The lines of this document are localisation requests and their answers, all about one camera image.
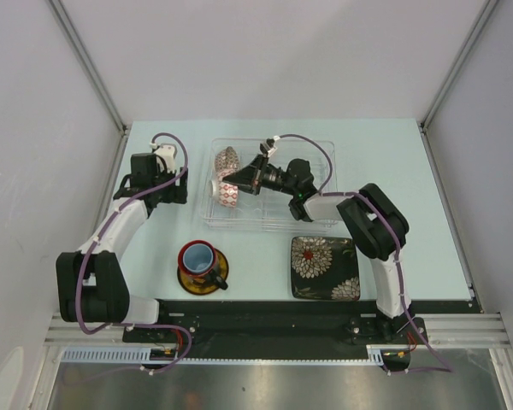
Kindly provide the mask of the brown patterned bowl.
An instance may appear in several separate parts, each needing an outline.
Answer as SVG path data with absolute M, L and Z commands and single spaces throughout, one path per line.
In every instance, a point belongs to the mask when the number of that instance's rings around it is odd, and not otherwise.
M 227 146 L 219 151 L 214 159 L 214 169 L 216 173 L 238 171 L 240 169 L 240 160 L 237 151 L 232 146 Z

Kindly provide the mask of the red patterned white bowl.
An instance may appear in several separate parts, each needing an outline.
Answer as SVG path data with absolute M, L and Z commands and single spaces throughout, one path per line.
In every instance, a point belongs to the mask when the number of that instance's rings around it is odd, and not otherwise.
M 232 169 L 225 169 L 216 173 L 209 181 L 209 196 L 225 208 L 235 208 L 239 198 L 239 189 L 236 185 L 224 180 L 226 176 L 234 173 Z

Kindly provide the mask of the white wire dish rack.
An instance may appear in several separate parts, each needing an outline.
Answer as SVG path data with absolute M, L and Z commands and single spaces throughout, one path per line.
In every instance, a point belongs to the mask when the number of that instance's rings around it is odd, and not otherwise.
M 209 196 L 209 181 L 215 175 L 216 154 L 232 146 L 238 153 L 240 165 L 246 166 L 258 153 L 261 141 L 255 138 L 217 138 L 210 144 L 207 169 L 203 172 L 199 193 L 199 212 L 203 221 L 211 228 L 245 231 L 290 231 L 324 234 L 337 224 L 335 220 L 319 220 L 313 223 L 296 221 L 288 208 L 290 197 L 272 190 L 262 190 L 257 196 L 241 193 L 235 208 L 225 208 Z M 329 164 L 335 160 L 334 144 L 319 141 L 320 151 L 311 143 L 298 138 L 285 138 L 272 158 L 272 164 L 282 169 L 295 158 L 307 160 L 310 171 L 315 176 L 315 187 L 323 182 L 325 192 L 337 189 L 334 173 L 329 172 Z

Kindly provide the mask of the square black floral plate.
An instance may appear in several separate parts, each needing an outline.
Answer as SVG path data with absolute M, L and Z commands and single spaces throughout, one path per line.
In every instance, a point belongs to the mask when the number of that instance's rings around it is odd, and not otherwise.
M 348 237 L 294 237 L 290 284 L 301 300 L 356 302 L 361 296 L 355 244 Z

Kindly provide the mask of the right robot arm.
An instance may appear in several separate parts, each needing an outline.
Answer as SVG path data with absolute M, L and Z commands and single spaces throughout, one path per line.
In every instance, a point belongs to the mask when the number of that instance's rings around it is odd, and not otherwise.
M 410 228 L 377 184 L 366 184 L 354 192 L 321 193 L 315 187 L 309 161 L 293 159 L 283 170 L 270 164 L 265 155 L 257 155 L 222 180 L 254 196 L 262 189 L 291 196 L 289 209 L 295 220 L 344 222 L 356 248 L 371 262 L 379 336 L 396 343 L 407 334 L 412 316 L 401 259 Z

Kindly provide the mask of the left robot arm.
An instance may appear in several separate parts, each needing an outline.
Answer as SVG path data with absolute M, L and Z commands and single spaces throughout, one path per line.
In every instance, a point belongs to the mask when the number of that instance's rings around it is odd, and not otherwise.
M 156 342 L 170 335 L 172 321 L 159 313 L 160 302 L 128 289 L 121 258 L 158 205 L 187 202 L 188 171 L 175 166 L 175 157 L 172 144 L 132 155 L 130 172 L 113 195 L 105 220 L 77 250 L 58 256 L 56 280 L 64 321 L 142 325 L 143 333 Z

